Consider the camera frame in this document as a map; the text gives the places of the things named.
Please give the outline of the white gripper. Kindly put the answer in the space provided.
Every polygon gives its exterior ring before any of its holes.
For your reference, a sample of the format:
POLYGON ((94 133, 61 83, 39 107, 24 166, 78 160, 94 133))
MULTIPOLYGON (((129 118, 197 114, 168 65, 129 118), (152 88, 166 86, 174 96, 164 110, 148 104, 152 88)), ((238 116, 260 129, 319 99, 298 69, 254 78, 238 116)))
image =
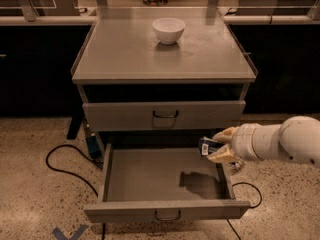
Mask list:
POLYGON ((244 161, 262 161, 253 147, 253 137, 257 130, 263 126, 257 123, 245 123, 239 127, 228 127, 212 139, 225 144, 207 156, 207 159, 214 163, 234 163, 239 157, 244 161))

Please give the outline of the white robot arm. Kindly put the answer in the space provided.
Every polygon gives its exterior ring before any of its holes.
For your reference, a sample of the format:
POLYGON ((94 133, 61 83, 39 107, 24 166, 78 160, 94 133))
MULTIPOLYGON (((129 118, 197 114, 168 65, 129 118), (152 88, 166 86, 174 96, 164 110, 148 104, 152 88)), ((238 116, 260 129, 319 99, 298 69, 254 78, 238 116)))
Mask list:
POLYGON ((214 163, 276 160, 320 168, 320 121, 295 116, 282 124, 245 123, 212 138, 223 143, 207 159, 214 163))

